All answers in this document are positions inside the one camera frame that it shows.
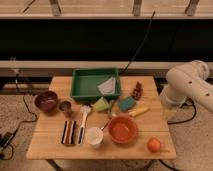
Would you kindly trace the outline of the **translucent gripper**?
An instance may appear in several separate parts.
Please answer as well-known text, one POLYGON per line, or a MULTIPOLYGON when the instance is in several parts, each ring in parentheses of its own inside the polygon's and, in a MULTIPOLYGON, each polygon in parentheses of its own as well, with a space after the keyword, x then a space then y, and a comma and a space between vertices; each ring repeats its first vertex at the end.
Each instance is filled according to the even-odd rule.
POLYGON ((170 121, 186 101, 186 97, 179 94, 170 85, 166 85, 160 93, 160 101, 163 107, 163 118, 170 121))

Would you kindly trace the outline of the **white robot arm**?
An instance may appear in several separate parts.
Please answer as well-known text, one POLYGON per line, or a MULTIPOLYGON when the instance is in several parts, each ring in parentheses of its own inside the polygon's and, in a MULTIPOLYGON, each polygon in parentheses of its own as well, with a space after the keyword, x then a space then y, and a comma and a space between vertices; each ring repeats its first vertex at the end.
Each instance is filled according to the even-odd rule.
POLYGON ((166 74, 167 84, 160 93, 163 118, 172 119, 188 98, 213 113, 213 85, 206 81, 209 74, 208 65, 200 60, 171 68, 166 74))

